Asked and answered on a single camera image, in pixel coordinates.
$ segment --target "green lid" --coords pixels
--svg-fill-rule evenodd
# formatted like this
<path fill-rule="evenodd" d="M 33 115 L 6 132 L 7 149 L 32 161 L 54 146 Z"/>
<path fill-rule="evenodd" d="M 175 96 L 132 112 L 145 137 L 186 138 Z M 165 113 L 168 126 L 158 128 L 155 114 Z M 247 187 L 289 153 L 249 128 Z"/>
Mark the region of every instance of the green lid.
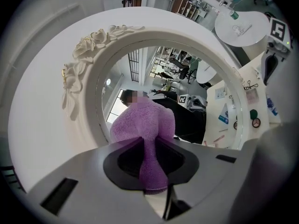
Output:
<path fill-rule="evenodd" d="M 250 111 L 250 119 L 256 119 L 257 118 L 257 111 L 251 110 Z"/>

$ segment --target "scissors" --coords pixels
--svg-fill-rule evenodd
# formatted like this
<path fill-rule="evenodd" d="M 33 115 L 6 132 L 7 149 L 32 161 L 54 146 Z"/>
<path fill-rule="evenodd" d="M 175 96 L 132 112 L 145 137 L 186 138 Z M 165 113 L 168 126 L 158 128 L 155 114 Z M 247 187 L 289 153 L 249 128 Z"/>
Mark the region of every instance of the scissors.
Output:
<path fill-rule="evenodd" d="M 247 81 L 247 83 L 248 83 L 248 86 L 244 87 L 244 90 L 246 90 L 246 91 L 251 89 L 252 87 L 258 87 L 258 83 L 254 84 L 254 85 L 250 85 L 250 80 Z"/>

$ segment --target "cable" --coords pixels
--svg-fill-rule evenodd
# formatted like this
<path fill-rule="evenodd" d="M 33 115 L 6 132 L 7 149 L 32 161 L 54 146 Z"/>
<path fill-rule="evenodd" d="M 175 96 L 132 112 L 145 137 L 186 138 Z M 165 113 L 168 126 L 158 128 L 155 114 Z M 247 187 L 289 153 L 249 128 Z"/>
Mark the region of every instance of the cable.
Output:
<path fill-rule="evenodd" d="M 242 2 L 243 0 L 239 1 L 238 3 L 234 4 L 232 10 L 234 9 L 235 5 L 239 4 L 240 2 Z"/>

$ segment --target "window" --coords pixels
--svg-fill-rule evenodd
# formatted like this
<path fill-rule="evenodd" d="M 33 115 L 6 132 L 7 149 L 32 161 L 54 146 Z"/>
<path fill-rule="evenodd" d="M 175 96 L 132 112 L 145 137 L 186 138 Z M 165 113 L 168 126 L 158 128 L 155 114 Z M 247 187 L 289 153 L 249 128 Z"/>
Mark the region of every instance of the window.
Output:
<path fill-rule="evenodd" d="M 120 116 L 121 113 L 123 113 L 126 110 L 126 106 L 121 102 L 120 96 L 122 94 L 123 90 L 120 90 L 112 109 L 109 113 L 109 116 L 107 118 L 107 122 L 110 124 L 113 124 L 113 122 L 116 120 L 118 116 Z"/>
<path fill-rule="evenodd" d="M 160 54 L 156 53 L 156 56 L 154 56 L 154 58 L 151 62 L 152 68 L 150 70 L 149 77 L 155 78 L 159 72 L 165 72 L 164 67 L 170 68 L 172 70 L 177 70 L 177 71 L 179 70 L 174 64 L 170 63 L 170 61 L 169 61 L 170 54 L 172 51 L 173 51 L 173 48 L 171 49 L 171 51 L 168 51 L 168 56 L 166 56 L 166 57 L 161 57 Z"/>

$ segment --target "floor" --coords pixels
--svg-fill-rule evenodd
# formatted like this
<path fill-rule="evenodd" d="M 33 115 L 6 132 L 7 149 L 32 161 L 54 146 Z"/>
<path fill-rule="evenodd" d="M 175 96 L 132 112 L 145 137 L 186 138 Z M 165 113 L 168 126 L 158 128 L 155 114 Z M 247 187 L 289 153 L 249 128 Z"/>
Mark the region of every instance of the floor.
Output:
<path fill-rule="evenodd" d="M 268 6 L 266 6 L 264 0 L 256 0 L 256 5 L 254 4 L 253 0 L 237 0 L 235 3 L 232 4 L 232 7 L 235 11 L 240 12 L 249 12 L 249 11 L 257 11 L 261 13 L 270 12 L 274 16 L 276 16 L 277 19 L 280 19 L 282 21 L 286 21 L 282 12 L 279 10 L 279 8 L 276 6 L 276 4 L 271 1 L 268 2 Z"/>
<path fill-rule="evenodd" d="M 188 79 L 180 80 L 178 77 L 174 77 L 175 81 L 180 83 L 173 82 L 171 85 L 178 88 L 178 95 L 200 95 L 202 98 L 206 99 L 206 90 L 202 88 L 196 81 L 196 79 L 191 78 L 190 84 L 188 84 Z"/>

